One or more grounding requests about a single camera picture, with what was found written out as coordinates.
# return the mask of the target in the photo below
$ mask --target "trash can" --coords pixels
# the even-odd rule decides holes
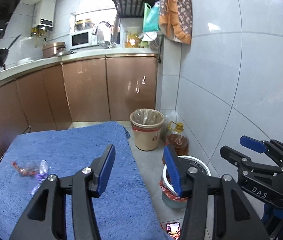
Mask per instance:
[[[164,115],[154,109],[137,109],[130,114],[135,145],[142,151],[151,151],[158,146]]]

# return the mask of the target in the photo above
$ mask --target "patterned cloth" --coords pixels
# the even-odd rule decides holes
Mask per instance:
[[[192,19],[191,0],[160,0],[159,27],[170,40],[190,44]]]

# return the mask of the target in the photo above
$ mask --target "white tiled wall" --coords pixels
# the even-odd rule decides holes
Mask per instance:
[[[190,154],[208,163],[215,176],[228,173],[234,179],[236,168],[220,157],[224,145],[274,165],[239,139],[283,142],[283,0],[192,0],[192,5],[192,44],[181,49],[176,104]],[[172,74],[165,51],[161,110],[173,105],[165,92],[171,98],[176,93],[173,78],[165,77],[165,71]],[[249,200],[261,216],[263,203]]]
[[[7,25],[5,35],[0,40],[0,48],[8,48],[19,34],[21,36],[9,50],[5,62],[6,68],[15,66],[17,61],[23,58],[39,59],[43,57],[42,39],[36,40],[30,37],[33,11],[34,5],[19,3]]]
[[[69,33],[73,26],[71,13],[85,13],[89,11],[114,8],[113,0],[56,0],[54,28],[49,35],[49,41],[64,41],[69,49]],[[123,19],[121,21],[121,44],[123,44],[124,31],[126,27],[137,27],[142,29],[142,19]]]
[[[156,104],[161,111],[175,110],[181,58],[181,43],[164,38],[162,63],[158,64]]]

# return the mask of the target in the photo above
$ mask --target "blue towel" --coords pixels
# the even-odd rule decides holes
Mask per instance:
[[[132,156],[129,137],[117,122],[17,136],[0,163],[0,237],[9,239],[37,184],[34,178],[21,177],[12,161],[23,167],[46,160],[50,174],[65,177],[89,166],[108,144],[113,144],[116,158],[106,191],[93,199],[102,240],[170,239],[157,220]],[[66,198],[66,228],[68,239],[74,239],[70,196]]]

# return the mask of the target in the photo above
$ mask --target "green plastic bag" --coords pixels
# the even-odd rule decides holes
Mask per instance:
[[[144,21],[143,32],[157,32],[160,30],[159,28],[159,1],[155,3],[155,5],[150,10],[147,15],[146,20]]]
[[[145,22],[150,11],[151,11],[151,6],[148,3],[144,3],[144,21],[142,25],[143,29],[145,28]]]

